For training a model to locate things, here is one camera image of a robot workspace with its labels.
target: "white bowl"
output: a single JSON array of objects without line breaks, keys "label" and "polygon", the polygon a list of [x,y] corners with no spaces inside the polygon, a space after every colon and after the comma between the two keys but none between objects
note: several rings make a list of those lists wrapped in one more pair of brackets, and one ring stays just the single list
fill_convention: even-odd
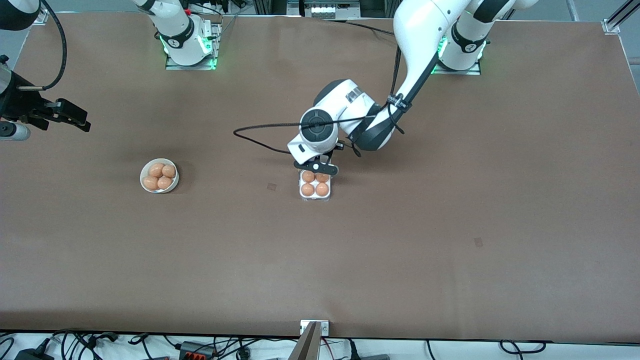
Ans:
[{"label": "white bowl", "polygon": [[[145,188],[145,185],[142,183],[142,179],[144,179],[145,176],[149,176],[149,168],[151,168],[151,165],[153,165],[155,163],[163,163],[165,165],[173,165],[173,167],[175,167],[175,177],[172,179],[173,182],[171,183],[171,185],[168,188],[166,188],[164,190],[162,190],[162,189],[158,189],[158,190],[155,190],[155,191],[149,190],[149,189]],[[179,177],[180,176],[178,175],[178,167],[175,166],[175,164],[171,160],[168,160],[168,159],[154,159],[154,160],[149,161],[145,165],[145,167],[142,168],[142,171],[140,172],[140,186],[142,186],[143,189],[145,189],[146,191],[148,191],[150,193],[168,193],[171,190],[173,190],[176,185],[178,185],[178,178]]]}]

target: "egg carton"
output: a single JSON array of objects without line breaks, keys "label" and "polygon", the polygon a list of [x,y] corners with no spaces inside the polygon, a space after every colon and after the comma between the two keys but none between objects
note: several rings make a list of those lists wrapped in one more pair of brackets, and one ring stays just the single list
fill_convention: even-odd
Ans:
[{"label": "egg carton", "polygon": [[[320,200],[320,201],[329,201],[329,199],[331,198],[331,192],[332,192],[332,185],[331,185],[331,176],[329,176],[329,180],[327,180],[325,182],[325,184],[329,187],[329,192],[325,195],[325,196],[320,196],[318,195],[318,193],[316,192],[316,187],[321,184],[320,181],[318,181],[317,179],[314,179],[312,182],[308,183],[306,181],[304,181],[302,179],[302,174],[308,170],[300,170],[298,172],[298,193],[300,194],[300,197],[305,200],[305,201],[311,201],[311,200]],[[302,193],[302,186],[304,184],[311,184],[314,187],[314,193],[311,196],[306,196]]]}]

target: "brown egg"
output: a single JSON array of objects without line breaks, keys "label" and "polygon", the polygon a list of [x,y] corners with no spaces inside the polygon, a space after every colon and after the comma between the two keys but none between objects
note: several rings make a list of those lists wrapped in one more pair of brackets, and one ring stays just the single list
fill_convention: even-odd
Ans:
[{"label": "brown egg", "polygon": [[166,176],[161,177],[160,179],[158,179],[158,187],[162,190],[167,189],[169,186],[171,186],[171,183],[173,182],[173,180],[169,179]]},{"label": "brown egg", "polygon": [[304,196],[311,196],[314,194],[314,186],[311,184],[304,184],[301,188],[300,191],[302,192],[302,195]]},{"label": "brown egg", "polygon": [[142,185],[151,191],[156,191],[158,190],[158,179],[153,176],[145,176],[142,178]]},{"label": "brown egg", "polygon": [[163,163],[155,163],[151,165],[151,167],[149,168],[149,175],[155,176],[155,177],[161,177],[163,167],[164,167]]},{"label": "brown egg", "polygon": [[316,192],[318,194],[318,196],[320,197],[325,197],[329,194],[329,186],[325,183],[319,183],[316,186]]},{"label": "brown egg", "polygon": [[327,181],[329,181],[329,175],[327,175],[327,174],[316,174],[316,180],[320,181],[321,183],[326,183]]},{"label": "brown egg", "polygon": [[305,170],[302,172],[302,180],[304,180],[306,183],[310,183],[315,179],[316,175],[313,172],[309,170]]},{"label": "brown egg", "polygon": [[173,179],[175,177],[175,167],[171,165],[165,165],[162,168],[162,175],[168,177],[169,179]]}]

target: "gray floor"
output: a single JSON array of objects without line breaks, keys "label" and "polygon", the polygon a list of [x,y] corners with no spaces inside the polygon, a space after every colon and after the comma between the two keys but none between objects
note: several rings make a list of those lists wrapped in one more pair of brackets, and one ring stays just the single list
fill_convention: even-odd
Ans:
[{"label": "gray floor", "polygon": [[[136,11],[130,0],[49,0],[57,11]],[[581,21],[600,21],[611,15],[624,0],[574,0]],[[565,0],[540,0],[531,9],[516,12],[515,20],[569,21]],[[640,12],[621,26],[622,42],[629,58],[640,56]],[[26,31],[0,31],[0,53],[7,54],[13,68],[24,42]],[[631,66],[636,85],[640,86],[640,65]]]}]

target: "table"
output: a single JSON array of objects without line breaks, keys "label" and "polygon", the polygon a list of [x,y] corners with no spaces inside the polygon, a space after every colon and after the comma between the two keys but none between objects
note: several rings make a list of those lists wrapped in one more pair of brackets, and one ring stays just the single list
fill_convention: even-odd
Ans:
[{"label": "table", "polygon": [[[46,96],[93,127],[0,143],[0,328],[296,335],[320,318],[332,336],[637,341],[640,105],[599,23],[497,23],[483,75],[432,76],[406,135],[336,155],[318,203],[290,157],[232,130],[297,121],[334,79],[383,101],[392,38],[240,17],[217,70],[180,72],[146,15],[60,19],[67,72]],[[54,24],[34,28],[16,71],[46,83],[59,54]],[[167,195],[138,181],[160,157],[180,171]]]}]

